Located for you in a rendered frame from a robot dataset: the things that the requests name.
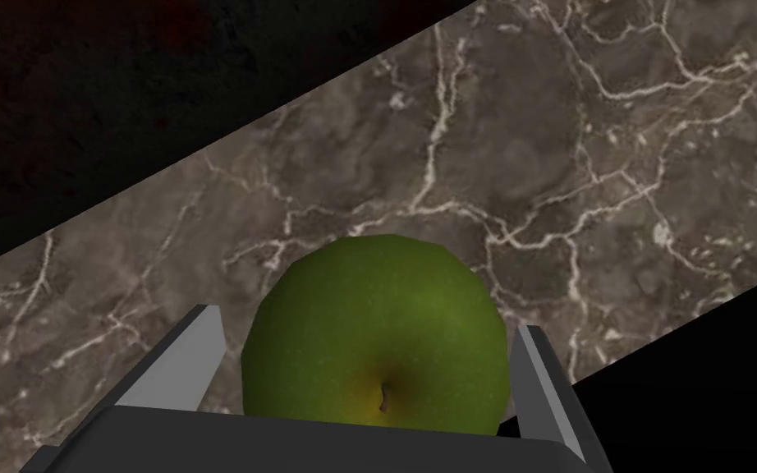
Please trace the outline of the green apple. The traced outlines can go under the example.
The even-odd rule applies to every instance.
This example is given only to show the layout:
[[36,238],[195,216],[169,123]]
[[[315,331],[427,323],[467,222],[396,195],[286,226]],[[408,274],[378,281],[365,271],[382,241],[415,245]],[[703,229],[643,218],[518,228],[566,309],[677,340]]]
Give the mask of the green apple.
[[510,394],[507,329],[444,246],[343,237],[260,302],[241,386],[247,416],[493,435]]

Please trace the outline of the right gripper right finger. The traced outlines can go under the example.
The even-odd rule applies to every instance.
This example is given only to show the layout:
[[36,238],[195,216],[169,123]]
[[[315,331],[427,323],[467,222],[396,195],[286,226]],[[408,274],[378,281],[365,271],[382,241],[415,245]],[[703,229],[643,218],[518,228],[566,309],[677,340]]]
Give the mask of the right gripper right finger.
[[559,443],[583,462],[604,462],[603,445],[541,327],[517,326],[509,364],[521,436]]

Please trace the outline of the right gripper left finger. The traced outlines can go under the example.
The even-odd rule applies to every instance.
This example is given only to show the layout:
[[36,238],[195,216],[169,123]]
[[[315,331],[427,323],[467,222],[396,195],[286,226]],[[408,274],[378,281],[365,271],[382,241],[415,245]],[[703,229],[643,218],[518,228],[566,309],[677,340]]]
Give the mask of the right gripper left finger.
[[180,411],[199,407],[226,352],[222,311],[196,305],[96,405]]

